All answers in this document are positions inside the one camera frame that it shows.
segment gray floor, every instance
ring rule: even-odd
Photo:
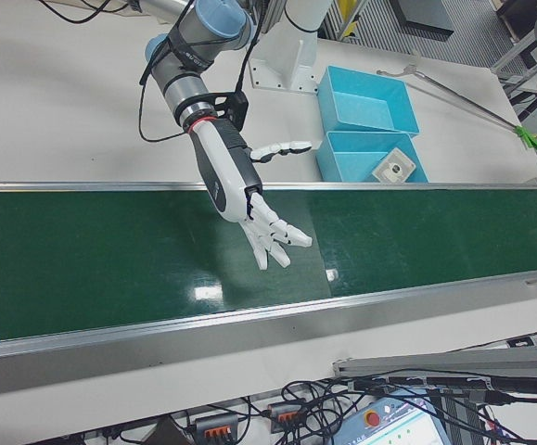
[[[390,0],[371,0],[355,31],[357,39],[349,42],[405,54],[411,54],[415,49],[423,57],[477,67],[490,67],[513,46],[489,0],[442,1],[455,29],[446,42],[427,38],[435,37],[435,34],[401,27]],[[338,32],[340,23],[339,10],[334,5],[326,18],[329,37]],[[519,74],[525,67],[518,59],[505,70]]]

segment white table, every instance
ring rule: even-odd
[[[166,28],[153,19],[109,16],[74,27],[37,2],[0,2],[0,181],[198,180],[187,139],[151,146],[136,133],[143,50],[161,31]],[[400,70],[410,61],[347,44],[323,42],[319,51],[319,75],[327,64],[375,71]],[[240,57],[217,61],[215,75],[206,76],[210,89],[234,83]],[[423,60],[421,68],[516,119],[487,70],[432,60]],[[537,175],[536,155],[513,134],[440,101],[418,81],[408,82],[422,130],[415,144],[431,181],[514,183]],[[175,131],[152,86],[148,131]],[[251,145],[292,138],[320,142],[315,97],[248,91],[244,135]],[[319,179],[313,155],[278,159],[260,170],[266,180]],[[349,323],[361,328],[346,332]],[[278,335],[281,341],[254,350],[0,395],[0,445],[279,388],[295,378],[321,378],[338,359],[453,350],[537,331],[537,287],[459,287],[370,306],[352,320],[332,320],[325,312],[319,324],[278,324],[278,330],[269,324],[256,335]],[[338,333],[329,335],[332,330]],[[124,353],[130,360],[138,351]],[[22,372],[10,371],[11,378]]]

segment green conveyor belt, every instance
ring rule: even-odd
[[[265,196],[314,238],[286,270],[203,191],[0,192],[0,339],[537,270],[537,190]]]

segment blue tray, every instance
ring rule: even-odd
[[[406,133],[328,132],[316,157],[324,181],[375,183],[377,179],[371,172],[395,147],[416,164],[416,170],[406,182],[427,183],[423,166]]]
[[[397,79],[330,66],[317,98],[325,132],[419,133],[406,85]]]

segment robotic arm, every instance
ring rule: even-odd
[[[141,0],[142,8],[160,0]],[[247,101],[241,92],[213,95],[200,74],[221,51],[245,46],[254,26],[236,0],[198,0],[167,36],[147,46],[150,73],[159,85],[176,122],[187,132],[196,152],[198,169],[217,211],[239,223],[252,246],[260,269],[268,267],[270,254],[282,266],[290,259],[279,243],[309,247],[312,239],[281,220],[262,197],[262,180],[252,162],[267,162],[275,154],[301,153],[307,143],[274,144],[252,151],[239,131]],[[219,117],[217,98],[229,107]]]

